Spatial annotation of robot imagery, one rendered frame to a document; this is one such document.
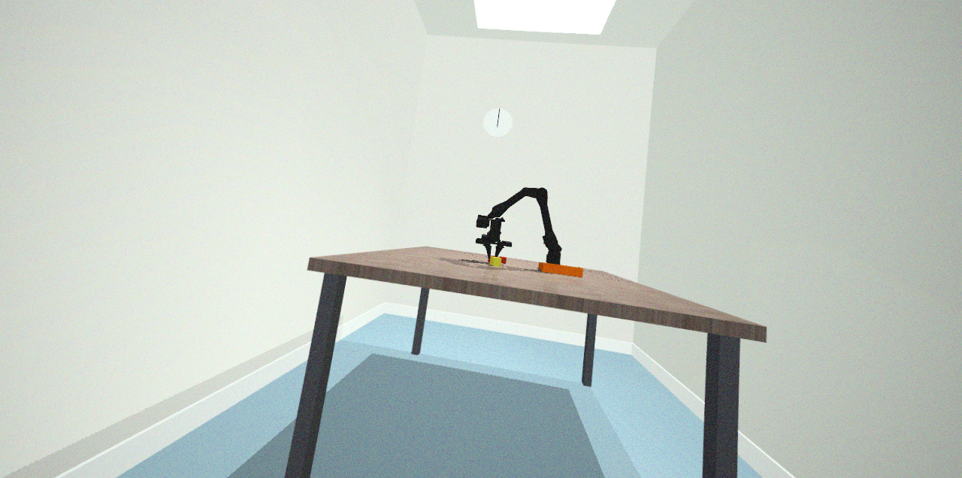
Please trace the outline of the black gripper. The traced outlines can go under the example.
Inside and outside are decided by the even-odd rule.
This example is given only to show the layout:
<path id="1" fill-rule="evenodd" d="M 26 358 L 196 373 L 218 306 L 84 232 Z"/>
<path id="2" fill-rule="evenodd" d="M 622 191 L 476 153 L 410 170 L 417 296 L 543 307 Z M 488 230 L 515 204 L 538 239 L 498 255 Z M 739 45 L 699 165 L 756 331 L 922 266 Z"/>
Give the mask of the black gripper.
<path id="1" fill-rule="evenodd" d="M 499 253 L 501 253 L 501 250 L 504 248 L 503 246 L 512 247 L 512 243 L 511 243 L 511 242 L 509 242 L 509 241 L 501 241 L 501 230 L 500 230 L 500 229 L 490 229 L 489 232 L 490 232 L 490 238 L 489 238 L 487 241 L 486 241 L 486 239 L 483 239 L 483 238 L 477 238 L 477 239 L 476 239 L 476 242 L 477 242 L 477 243 L 479 243 L 479 244 L 484 244 L 483 246 L 485 246 L 485 248 L 486 248 L 486 251 L 487 251 L 487 253 L 488 253 L 488 258 L 489 258 L 489 259 L 490 259 L 490 256 L 491 256 L 491 249 L 492 249 L 492 246 L 490 246 L 490 244 L 496 244 L 496 246 L 495 246 L 495 247 L 496 247 L 496 250 L 495 250 L 495 256 L 496 256 L 496 258 L 498 257 Z M 494 241 L 494 242 L 491 242 L 491 241 Z M 497 243 L 495 243 L 495 241 L 496 241 Z"/>

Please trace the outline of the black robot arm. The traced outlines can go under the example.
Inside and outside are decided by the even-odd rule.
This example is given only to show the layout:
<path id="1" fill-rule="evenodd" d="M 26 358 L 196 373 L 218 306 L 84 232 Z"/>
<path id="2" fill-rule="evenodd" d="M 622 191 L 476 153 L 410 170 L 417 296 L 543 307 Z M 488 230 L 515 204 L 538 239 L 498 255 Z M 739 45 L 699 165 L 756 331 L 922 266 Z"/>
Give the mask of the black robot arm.
<path id="1" fill-rule="evenodd" d="M 506 210 L 508 210 L 508 208 L 511 207 L 511 205 L 518 203 L 520 198 L 524 198 L 525 196 L 536 198 L 538 201 L 538 204 L 540 205 L 540 211 L 542 211 L 542 219 L 543 219 L 543 227 L 544 227 L 543 244 L 544 246 L 549 248 L 549 253 L 546 254 L 546 263 L 551 263 L 551 265 L 560 265 L 562 247 L 558 245 L 557 238 L 551 227 L 551 219 L 549 216 L 549 205 L 547 205 L 547 201 L 549 200 L 549 193 L 547 192 L 546 188 L 527 188 L 527 187 L 522 188 L 522 190 L 520 190 L 511 198 L 508 198 L 508 200 L 505 201 L 504 203 L 494 205 L 494 207 L 492 208 L 492 211 L 488 216 L 478 215 L 477 221 L 476 221 L 476 227 L 477 228 L 490 227 L 490 229 L 501 229 L 501 222 L 505 222 L 503 217 L 501 217 L 503 213 L 506 212 Z M 501 218 L 495 218 L 495 217 L 501 217 Z M 490 225 L 490 220 L 491 220 L 491 225 Z"/>

